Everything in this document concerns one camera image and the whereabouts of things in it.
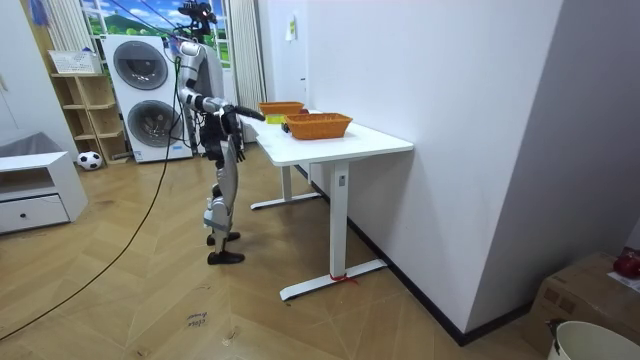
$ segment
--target window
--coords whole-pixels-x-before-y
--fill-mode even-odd
[[[178,7],[182,6],[182,1],[143,1],[146,2],[146,5],[139,0],[117,0],[120,5],[135,15],[132,16],[110,0],[80,0],[82,11],[87,22],[87,28],[90,30],[90,35],[95,47],[100,52],[101,34],[163,36],[166,35],[166,33],[171,33],[173,30],[173,26],[169,24],[167,20],[174,25],[186,25],[191,22],[188,16],[178,12]],[[209,0],[209,2],[218,19],[218,24],[212,26],[215,31],[212,31],[212,36],[205,38],[205,43],[216,50],[223,68],[231,68],[231,58],[229,56],[230,46],[227,37],[227,15],[224,0]]]

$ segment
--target red string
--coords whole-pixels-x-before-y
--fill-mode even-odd
[[[331,280],[333,280],[333,281],[348,281],[348,282],[352,282],[352,283],[354,283],[356,285],[359,285],[358,281],[356,279],[350,278],[347,275],[333,277],[333,275],[329,274],[329,278],[331,278]]]

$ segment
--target curtain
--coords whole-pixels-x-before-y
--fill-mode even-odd
[[[95,51],[78,0],[43,1],[49,18],[49,35],[53,47],[61,51]]]
[[[228,0],[233,70],[238,104],[258,110],[266,99],[255,0]]]

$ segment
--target red object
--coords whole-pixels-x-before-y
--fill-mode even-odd
[[[336,282],[339,282],[339,281],[348,281],[348,282],[352,282],[352,283],[354,283],[354,284],[356,284],[356,285],[359,285],[359,284],[358,284],[358,280],[353,279],[353,278],[350,278],[350,277],[348,277],[347,275],[342,275],[342,276],[336,276],[336,277],[333,277],[333,275],[329,274],[329,278],[331,278],[331,280],[336,281]]]
[[[622,255],[613,263],[613,270],[629,279],[640,277],[640,257],[633,253]]]

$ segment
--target soccer ball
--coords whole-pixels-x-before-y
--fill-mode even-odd
[[[78,165],[85,170],[95,170],[102,165],[102,156],[93,151],[80,153],[78,155]]]

